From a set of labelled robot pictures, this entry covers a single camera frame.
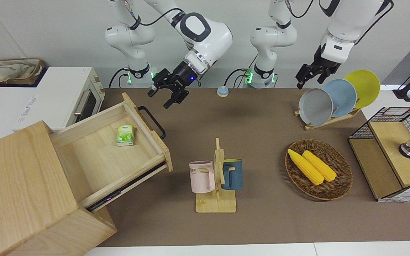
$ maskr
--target wooden box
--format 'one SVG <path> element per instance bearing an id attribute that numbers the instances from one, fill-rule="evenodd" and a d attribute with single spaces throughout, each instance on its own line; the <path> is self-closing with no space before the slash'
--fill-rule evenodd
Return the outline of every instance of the wooden box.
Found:
<path id="1" fill-rule="evenodd" d="M 410 159 L 400 144 L 410 139 L 402 122 L 369 122 L 374 138 L 350 138 L 349 143 L 375 199 L 391 197 L 410 188 Z"/>
<path id="2" fill-rule="evenodd" d="M 41 121 L 0 139 L 0 255 L 84 255 L 116 232 L 106 204 L 172 170 L 168 148 L 123 96 L 58 133 Z M 136 128 L 134 146 L 116 146 L 123 124 Z"/>

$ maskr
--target green tissue pack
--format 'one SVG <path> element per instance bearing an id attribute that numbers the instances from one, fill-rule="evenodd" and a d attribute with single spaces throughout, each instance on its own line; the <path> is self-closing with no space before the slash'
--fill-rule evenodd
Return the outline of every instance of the green tissue pack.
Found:
<path id="1" fill-rule="evenodd" d="M 131 124 L 118 126 L 117 146 L 132 146 L 134 144 L 134 126 Z"/>

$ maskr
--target green indicator light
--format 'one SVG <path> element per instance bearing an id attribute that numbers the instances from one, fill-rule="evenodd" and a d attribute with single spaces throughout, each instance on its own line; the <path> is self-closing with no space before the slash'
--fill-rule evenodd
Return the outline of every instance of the green indicator light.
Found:
<path id="1" fill-rule="evenodd" d="M 246 83 L 251 84 L 252 82 L 252 71 L 248 70 L 248 74 L 246 75 Z"/>

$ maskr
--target yellow corn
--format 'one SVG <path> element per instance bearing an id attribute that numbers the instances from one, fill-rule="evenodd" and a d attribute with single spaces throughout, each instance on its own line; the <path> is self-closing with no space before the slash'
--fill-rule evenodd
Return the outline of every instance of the yellow corn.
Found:
<path id="1" fill-rule="evenodd" d="M 302 156 L 321 173 L 325 180 L 332 181 L 336 178 L 335 171 L 310 151 L 306 150 Z"/>
<path id="2" fill-rule="evenodd" d="M 311 180 L 314 185 L 319 185 L 324 182 L 324 177 L 316 170 L 316 168 L 312 164 L 306 161 L 303 156 L 291 149 L 288 149 L 288 153 L 294 164 L 309 180 Z"/>

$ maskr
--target woven tray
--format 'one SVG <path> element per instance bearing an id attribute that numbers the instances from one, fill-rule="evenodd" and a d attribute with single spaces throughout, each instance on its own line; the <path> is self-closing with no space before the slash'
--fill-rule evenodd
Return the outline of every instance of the woven tray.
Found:
<path id="1" fill-rule="evenodd" d="M 286 153 L 286 170 L 292 182 L 308 196 L 316 199 L 330 201 L 345 196 L 352 186 L 352 172 L 346 159 L 334 147 L 329 144 L 315 140 L 303 139 L 294 142 L 289 149 L 303 154 L 305 150 L 311 151 L 336 172 L 335 180 L 324 181 L 321 185 L 314 185 L 292 162 Z"/>

